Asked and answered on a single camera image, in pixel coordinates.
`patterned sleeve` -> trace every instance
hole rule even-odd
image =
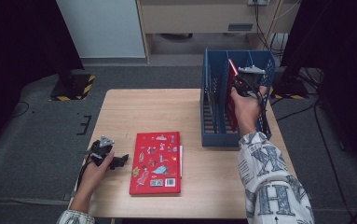
[[[57,221],[58,224],[94,224],[94,217],[89,216],[88,214],[73,211],[65,210],[59,217]]]
[[[300,182],[289,174],[280,150],[263,133],[248,133],[239,144],[248,222],[314,223],[309,197]]]

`wall socket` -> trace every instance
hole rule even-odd
[[[248,0],[248,6],[254,6],[255,2],[257,2],[259,6],[267,6],[269,0]]]

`gray carpet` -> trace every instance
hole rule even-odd
[[[0,198],[59,201],[75,185],[105,93],[110,89],[200,88],[201,66],[87,67],[96,76],[82,101],[54,102],[48,95],[57,76],[23,89],[21,101],[0,134]],[[304,100],[282,100],[273,106],[276,118],[308,107]],[[328,118],[317,109],[323,134],[352,213],[357,212],[357,155],[342,151]],[[81,123],[91,116],[84,135]],[[313,199],[316,223],[348,223],[331,162],[313,110],[279,121],[299,180]],[[54,223],[66,206],[0,203],[0,223]]]

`white wall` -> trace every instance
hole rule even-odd
[[[145,58],[135,0],[57,0],[81,58]]]

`person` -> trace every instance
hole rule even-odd
[[[266,91],[266,87],[259,88],[262,96]],[[248,222],[314,223],[309,197],[303,186],[289,174],[281,151],[268,141],[264,133],[255,128],[261,113],[258,100],[242,97],[234,88],[230,96],[235,104],[241,135],[238,163],[240,179],[245,187]],[[113,157],[114,153],[110,153],[100,167],[94,163],[88,166],[76,196],[69,209],[62,213],[58,223],[94,223],[94,218],[87,214],[90,197],[103,179]]]

